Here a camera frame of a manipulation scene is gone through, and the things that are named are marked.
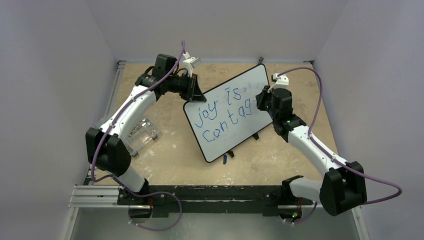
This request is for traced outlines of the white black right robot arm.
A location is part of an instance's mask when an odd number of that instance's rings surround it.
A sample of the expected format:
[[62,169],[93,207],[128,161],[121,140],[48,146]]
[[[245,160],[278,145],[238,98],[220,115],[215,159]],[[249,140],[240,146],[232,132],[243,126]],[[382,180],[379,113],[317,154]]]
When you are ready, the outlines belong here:
[[282,182],[280,196],[288,204],[308,199],[337,216],[367,201],[364,169],[356,161],[347,162],[315,138],[311,128],[293,112],[292,93],[266,85],[255,97],[260,111],[269,114],[275,133],[298,149],[322,175],[322,180],[295,176]]

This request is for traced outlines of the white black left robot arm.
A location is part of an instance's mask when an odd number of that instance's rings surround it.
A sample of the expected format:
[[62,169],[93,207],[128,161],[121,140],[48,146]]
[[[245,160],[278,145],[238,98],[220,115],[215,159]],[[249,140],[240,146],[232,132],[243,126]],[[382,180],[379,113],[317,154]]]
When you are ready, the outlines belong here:
[[188,102],[206,102],[194,68],[199,57],[182,52],[179,57],[159,54],[135,81],[129,96],[118,110],[98,128],[85,134],[88,162],[93,169],[107,173],[124,188],[138,205],[146,203],[153,193],[149,182],[132,167],[128,136],[140,123],[145,112],[166,93],[176,93]]

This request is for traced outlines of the white whiteboard with black frame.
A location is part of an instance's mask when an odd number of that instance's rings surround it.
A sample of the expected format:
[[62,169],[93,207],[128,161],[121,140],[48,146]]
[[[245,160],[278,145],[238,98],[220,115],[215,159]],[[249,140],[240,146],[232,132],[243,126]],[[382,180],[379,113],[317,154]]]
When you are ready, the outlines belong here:
[[264,64],[258,64],[207,90],[206,102],[186,102],[183,112],[207,163],[271,124],[257,108],[256,95],[269,85]]

